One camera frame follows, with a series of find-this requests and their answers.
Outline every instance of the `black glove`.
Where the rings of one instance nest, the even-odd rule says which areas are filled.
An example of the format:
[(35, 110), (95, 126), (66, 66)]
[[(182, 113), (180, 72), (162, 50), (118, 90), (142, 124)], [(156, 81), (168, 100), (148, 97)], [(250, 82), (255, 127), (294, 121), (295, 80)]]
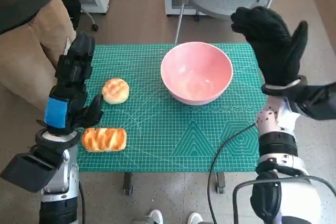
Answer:
[(286, 86), (298, 79), (307, 44), (308, 24), (301, 21), (291, 37), (285, 22), (271, 9), (240, 7), (231, 15), (232, 30), (252, 46), (265, 83)]

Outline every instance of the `pastry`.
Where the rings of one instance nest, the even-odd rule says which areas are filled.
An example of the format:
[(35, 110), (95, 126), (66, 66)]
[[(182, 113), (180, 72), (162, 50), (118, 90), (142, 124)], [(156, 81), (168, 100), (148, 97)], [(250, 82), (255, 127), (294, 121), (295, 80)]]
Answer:
[(106, 82), (101, 93), (109, 104), (123, 103), (129, 96), (130, 87), (124, 80), (113, 78)]
[(124, 129), (87, 128), (82, 145), (88, 152), (118, 152), (126, 147), (127, 133)]

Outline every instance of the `gray floor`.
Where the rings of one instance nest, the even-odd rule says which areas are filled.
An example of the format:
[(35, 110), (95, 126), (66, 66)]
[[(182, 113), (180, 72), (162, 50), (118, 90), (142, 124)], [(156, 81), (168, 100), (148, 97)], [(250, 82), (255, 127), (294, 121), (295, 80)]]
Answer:
[[(311, 83), (334, 81), (336, 57), (313, 0), (275, 0), (278, 11), (293, 31), (302, 19), (308, 21), (309, 42), (302, 60), (301, 73)], [(164, 0), (111, 0), (109, 12), (95, 16), (100, 30), (97, 43), (167, 43), (173, 42), (176, 17), (167, 18)], [(244, 41), (233, 34), (229, 22), (202, 18), (183, 20), (181, 41)], [(83, 16), (80, 29), (89, 30)], [(0, 87), (0, 169), (18, 152), (34, 142), (39, 126), (35, 119), (42, 113), (22, 99)], [(299, 154), (312, 175), (321, 176), (336, 185), (336, 122), (315, 122), (301, 117), (296, 127)], [(235, 185), (255, 177), (254, 173), (227, 174), (225, 195), (213, 193), (213, 205), (220, 223), (232, 223), (232, 190)], [(185, 223), (192, 211), (210, 220), (206, 201), (205, 173), (136, 174), (131, 197), (123, 195), (122, 174), (81, 173), (86, 193), (88, 223), (128, 223), (150, 209), (162, 210), (166, 223)], [(334, 223), (336, 200), (323, 186), (316, 185), (323, 201), (322, 223)], [(240, 223), (261, 223), (249, 206), (250, 189), (239, 193)], [(38, 194), (30, 194), (0, 180), (0, 216), (2, 223), (37, 223)]]

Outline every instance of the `white shoe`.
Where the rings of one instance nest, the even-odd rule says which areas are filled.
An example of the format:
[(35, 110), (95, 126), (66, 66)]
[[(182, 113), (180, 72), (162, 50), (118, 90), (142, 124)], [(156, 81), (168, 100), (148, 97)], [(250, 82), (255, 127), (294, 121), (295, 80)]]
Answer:
[(152, 217), (157, 224), (163, 224), (162, 213), (159, 210), (151, 211), (148, 216)]
[(189, 218), (187, 224), (198, 224), (203, 221), (202, 216), (198, 212), (193, 212)]

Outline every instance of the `grid pattern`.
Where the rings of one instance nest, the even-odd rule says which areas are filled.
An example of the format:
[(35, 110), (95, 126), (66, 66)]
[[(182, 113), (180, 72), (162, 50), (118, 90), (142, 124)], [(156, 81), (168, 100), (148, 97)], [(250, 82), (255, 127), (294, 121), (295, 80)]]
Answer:
[[(126, 149), (117, 153), (89, 153), (80, 145), (81, 171), (205, 172), (220, 145), (255, 120), (266, 98), (249, 44), (214, 44), (230, 57), (234, 76), (214, 102), (189, 106), (176, 101), (164, 86), (160, 65), (173, 44), (96, 45), (93, 73), (87, 82), (88, 103), (111, 78), (130, 86), (123, 104), (103, 105), (97, 127), (122, 127)], [(258, 159), (255, 128), (234, 139), (221, 153), (216, 171), (252, 171)]]

